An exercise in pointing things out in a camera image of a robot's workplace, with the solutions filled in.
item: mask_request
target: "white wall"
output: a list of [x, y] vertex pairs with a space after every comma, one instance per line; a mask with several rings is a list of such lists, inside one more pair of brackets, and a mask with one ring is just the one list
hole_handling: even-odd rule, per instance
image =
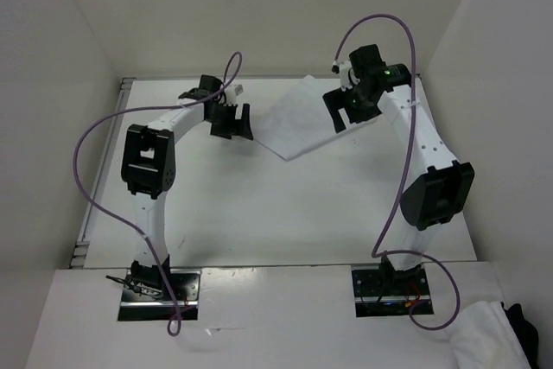
[[553, 0], [463, 0], [423, 82], [436, 123], [476, 178], [465, 214], [553, 366]]
[[[0, 0], [0, 91], [0, 366], [17, 369], [79, 232], [74, 143], [118, 82], [74, 0]], [[89, 185], [104, 139], [82, 154]]]
[[[119, 75], [179, 76], [221, 73], [235, 49], [245, 53], [246, 74], [329, 74], [349, 26], [383, 12], [412, 27], [423, 67], [460, 0], [77, 1]], [[372, 22], [349, 45], [377, 42], [385, 60], [408, 60], [398, 37], [397, 25]]]

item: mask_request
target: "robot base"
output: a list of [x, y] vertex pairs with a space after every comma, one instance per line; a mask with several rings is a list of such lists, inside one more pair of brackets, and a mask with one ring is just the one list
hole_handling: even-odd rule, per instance
[[422, 302], [414, 315], [432, 315], [426, 272], [417, 267], [404, 278], [390, 280], [382, 264], [352, 267], [353, 296], [357, 317], [408, 315], [413, 302]]
[[[200, 274], [200, 270], [172, 269], [168, 275], [182, 307], [182, 320], [198, 320]], [[167, 293], [147, 296], [123, 287], [118, 321], [167, 321], [174, 314], [175, 307]]]

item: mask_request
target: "white fabric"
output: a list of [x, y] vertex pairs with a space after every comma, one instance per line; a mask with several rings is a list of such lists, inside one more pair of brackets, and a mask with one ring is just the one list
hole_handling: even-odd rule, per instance
[[288, 161], [372, 122], [350, 125], [345, 118], [346, 130], [336, 134], [322, 100], [326, 92], [327, 88], [308, 75], [259, 118], [252, 119], [253, 136]]
[[499, 302], [476, 302], [448, 328], [460, 369], [530, 369]]

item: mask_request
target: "wire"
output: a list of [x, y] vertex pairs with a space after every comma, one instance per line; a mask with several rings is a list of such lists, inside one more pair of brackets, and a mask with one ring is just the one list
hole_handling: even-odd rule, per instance
[[[407, 35], [407, 39], [409, 40], [410, 45], [410, 51], [411, 51], [411, 102], [416, 102], [416, 92], [415, 92], [415, 75], [416, 75], [416, 52], [415, 52], [415, 41], [413, 40], [413, 35], [411, 31], [409, 30], [409, 27], [407, 24], [402, 21], [400, 18], [389, 15], [385, 13], [378, 13], [375, 15], [369, 15], [365, 16], [361, 19], [359, 19], [356, 23], [352, 25], [352, 27], [346, 32], [344, 37], [342, 38], [340, 45], [338, 46], [338, 49], [336, 50], [336, 55], [334, 56], [334, 64], [337, 64], [338, 59], [340, 58], [340, 52], [342, 48], [344, 47], [344, 44], [346, 43], [347, 38], [349, 35], [363, 22], [370, 21], [371, 19], [376, 18], [384, 18], [384, 19], [390, 19], [396, 23], [398, 23], [405, 31], [405, 34]], [[421, 305], [423, 302], [428, 302], [428, 300], [415, 302], [413, 303], [409, 308], [409, 317], [415, 323], [415, 325], [419, 328], [422, 328], [424, 330], [429, 331], [437, 331], [442, 330], [443, 328], [446, 328], [451, 323], [454, 322], [455, 318], [459, 314], [459, 311], [461, 310], [461, 294], [459, 293], [459, 287], [457, 287], [457, 283], [455, 282], [453, 276], [449, 272], [449, 270], [446, 268], [446, 266], [439, 260], [437, 260], [434, 257], [431, 257], [428, 254], [423, 254], [421, 252], [412, 251], [412, 250], [393, 250], [393, 251], [382, 251], [378, 252], [378, 249], [382, 245], [382, 242], [384, 241], [384, 238], [386, 236], [386, 233], [390, 230], [391, 222], [393, 221], [394, 217], [396, 216], [397, 208], [399, 207], [399, 203], [401, 201], [401, 196], [404, 192], [405, 183], [407, 182], [407, 175], [409, 173], [409, 166], [411, 162], [411, 157], [413, 156], [413, 144], [415, 142], [415, 128], [416, 128], [416, 105], [413, 105], [411, 107], [411, 123], [410, 123], [410, 132], [409, 132], [409, 143], [407, 145], [407, 155], [405, 156], [405, 164], [404, 164], [404, 171], [401, 175], [401, 180], [399, 182], [399, 187], [397, 189], [396, 193], [396, 199], [394, 200], [394, 203], [391, 207], [390, 214], [388, 215], [388, 219], [385, 222], [385, 225], [382, 229], [382, 232], [378, 236], [377, 242], [372, 248], [371, 257], [372, 258], [381, 258], [389, 255], [394, 254], [409, 254], [409, 255], [417, 255], [419, 257], [427, 258], [433, 263], [437, 264], [442, 270], [446, 273], [446, 275], [449, 278], [449, 281], [451, 282], [451, 285], [453, 285], [453, 290], [455, 292], [455, 310], [452, 316], [447, 320], [445, 323], [436, 326], [424, 326], [423, 324], [419, 323], [415, 320], [415, 317], [413, 317], [413, 310], [415, 307]]]
[[[238, 64], [236, 66], [236, 70], [234, 71], [234, 74], [232, 77], [228, 80], [228, 82], [224, 83], [223, 86], [213, 94], [208, 95], [207, 97], [203, 99], [199, 99], [198, 101], [194, 101], [193, 103], [185, 104], [185, 105], [161, 105], [161, 106], [147, 106], [147, 107], [136, 107], [136, 108], [127, 108], [125, 110], [116, 111], [112, 114], [108, 114], [107, 116], [104, 116], [100, 118], [99, 120], [92, 123], [90, 127], [88, 127], [85, 132], [80, 136], [79, 140], [77, 141], [77, 144], [75, 145], [75, 149], [73, 151], [73, 178], [75, 180], [75, 183], [77, 184], [77, 188], [82, 193], [82, 195], [85, 197], [86, 200], [88, 200], [88, 203], [90, 203], [93, 207], [96, 207], [100, 212], [105, 213], [108, 216], [111, 216], [113, 219], [116, 219], [120, 222], [123, 222], [125, 225], [131, 227], [134, 229], [141, 238], [144, 239], [146, 242], [146, 245], [149, 248], [149, 251], [152, 254], [152, 257], [154, 258], [154, 261], [156, 261], [156, 266], [162, 276], [163, 283], [165, 284], [165, 287], [167, 288], [167, 292], [169, 294], [169, 297], [171, 297], [171, 301], [173, 302], [173, 305], [175, 307], [175, 315], [172, 316], [167, 325], [167, 332], [170, 336], [176, 337], [181, 332], [181, 326], [182, 326], [182, 313], [181, 308], [179, 306], [179, 303], [177, 302], [176, 295], [171, 288], [171, 284], [169, 283], [167, 274], [165, 274], [165, 271], [163, 270], [162, 263], [159, 259], [159, 256], [157, 255], [156, 249], [152, 245], [151, 241], [148, 238], [148, 235], [140, 229], [137, 225], [133, 224], [129, 220], [117, 215], [116, 213], [110, 211], [109, 209], [102, 207], [98, 202], [96, 202], [85, 190], [83, 187], [82, 182], [79, 178], [79, 170], [78, 170], [78, 160], [79, 160], [79, 151], [80, 147], [82, 146], [82, 143], [85, 141], [86, 137], [99, 125], [101, 125], [103, 122], [112, 119], [114, 117], [120, 116], [122, 114], [127, 114], [129, 112], [137, 112], [137, 111], [150, 111], [150, 110], [179, 110], [181, 108], [191, 107], [193, 105], [198, 105], [205, 103], [209, 101], [210, 99], [214, 99], [218, 97], [235, 79], [238, 75], [238, 72], [240, 71], [240, 68], [242, 67], [242, 53], [237, 51], [234, 54], [232, 54], [230, 60], [226, 64], [226, 70], [228, 71], [229, 66], [231, 65], [231, 62], [234, 60], [234, 58], [238, 56]], [[171, 326], [172, 322], [176, 321], [176, 330], [172, 331]]]
[[147, 289], [146, 287], [142, 287], [133, 281], [131, 281], [129, 278], [118, 278], [118, 277], [112, 277], [112, 276], [105, 276], [108, 280], [112, 280], [115, 283], [123, 285], [126, 289], [129, 289], [133, 293], [137, 293], [139, 296], [148, 296], [154, 300], [161, 300], [163, 299], [163, 292], [157, 289]]
[[372, 313], [374, 309], [380, 304], [380, 302], [382, 301], [382, 297], [384, 297], [384, 292], [386, 290], [386, 287], [387, 287], [386, 284], [383, 283], [376, 302], [367, 303], [365, 302], [365, 298], [361, 295], [361, 292], [362, 292], [361, 286], [359, 286], [359, 297], [361, 298], [361, 304], [363, 304], [363, 306], [365, 307], [365, 311], [367, 315], [370, 315], [370, 313]]
[[[413, 289], [415, 291], [415, 299], [413, 301], [411, 301], [409, 299], [410, 297], [410, 294], [411, 294], [411, 289]], [[415, 302], [418, 302], [421, 300], [421, 290], [418, 289], [418, 287], [416, 286], [415, 283], [413, 283], [412, 281], [410, 282], [410, 284], [407, 286], [406, 288], [406, 296], [405, 296], [405, 307], [409, 307], [411, 304], [415, 303]]]

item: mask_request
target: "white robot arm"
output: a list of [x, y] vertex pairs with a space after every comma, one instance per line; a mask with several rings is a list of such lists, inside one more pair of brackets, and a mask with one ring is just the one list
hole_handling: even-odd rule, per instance
[[[350, 60], [337, 63], [340, 88], [324, 95], [336, 132], [346, 128], [339, 114], [345, 109], [350, 123], [361, 123], [383, 114], [405, 147], [410, 137], [410, 73], [403, 64], [387, 66], [376, 45], [353, 51]], [[460, 164], [438, 135], [428, 114], [416, 111], [416, 130], [406, 189], [401, 199], [402, 219], [393, 250], [425, 253], [441, 224], [459, 213], [474, 178], [470, 163]], [[421, 259], [410, 254], [389, 258], [394, 270], [417, 267]]]
[[[147, 125], [133, 124], [127, 130], [121, 176], [132, 193], [137, 226], [144, 231], [156, 250], [166, 273], [170, 273], [168, 247], [165, 242], [165, 201], [176, 176], [175, 146], [195, 125], [212, 123], [211, 134], [224, 138], [242, 136], [253, 139], [248, 104], [243, 105], [241, 119], [235, 119], [236, 97], [241, 85], [231, 85], [217, 99], [203, 105], [184, 105], [217, 92], [222, 82], [202, 75], [199, 88], [179, 97], [180, 109], [171, 110]], [[151, 289], [162, 290], [162, 279], [156, 261], [144, 239], [137, 241], [137, 251], [130, 267], [130, 279]]]

